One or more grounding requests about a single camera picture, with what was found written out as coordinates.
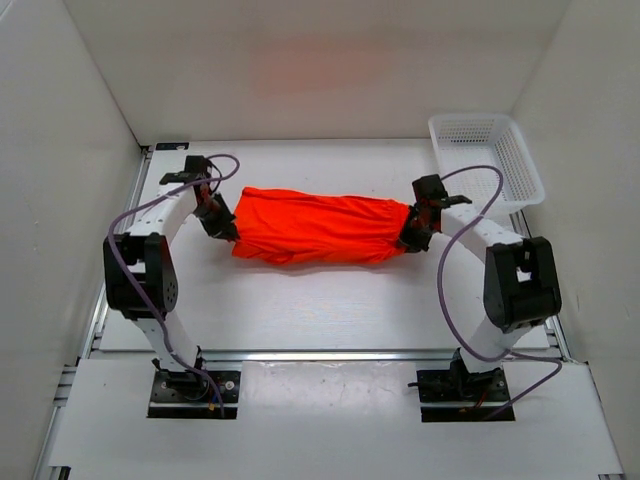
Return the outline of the orange shorts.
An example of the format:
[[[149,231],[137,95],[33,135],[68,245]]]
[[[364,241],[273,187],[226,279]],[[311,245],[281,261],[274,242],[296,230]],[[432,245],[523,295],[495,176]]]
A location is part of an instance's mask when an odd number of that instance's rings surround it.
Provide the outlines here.
[[[409,206],[392,199],[246,187],[235,209],[232,255],[285,266],[373,265],[405,253]]]

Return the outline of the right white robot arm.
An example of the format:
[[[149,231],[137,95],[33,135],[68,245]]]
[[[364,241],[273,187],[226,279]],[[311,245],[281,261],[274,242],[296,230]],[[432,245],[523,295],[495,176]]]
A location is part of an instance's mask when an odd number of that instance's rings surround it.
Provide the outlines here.
[[[464,195],[449,194],[437,174],[413,181],[415,203],[398,238],[408,252],[417,253],[428,249],[434,235],[449,237],[438,261],[436,288],[445,322],[459,344],[449,387],[464,400],[476,397],[485,387],[484,375],[498,369],[526,333],[562,306],[551,243],[524,238],[486,217],[502,192],[504,176],[495,167],[482,168],[497,176],[497,187],[481,209]],[[469,338],[457,329],[444,293],[445,264],[456,244],[484,265],[483,319]]]

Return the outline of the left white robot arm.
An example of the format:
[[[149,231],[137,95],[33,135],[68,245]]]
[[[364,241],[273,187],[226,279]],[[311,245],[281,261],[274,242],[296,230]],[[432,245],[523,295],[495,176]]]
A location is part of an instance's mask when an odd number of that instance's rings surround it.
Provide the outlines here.
[[[177,373],[175,388],[188,400],[206,395],[210,377],[176,313],[179,286],[170,246],[190,218],[214,240],[239,239],[236,217],[219,192],[239,168],[239,159],[228,153],[187,156],[182,170],[161,177],[152,199],[112,221],[103,243],[109,307],[144,333],[156,367]]]

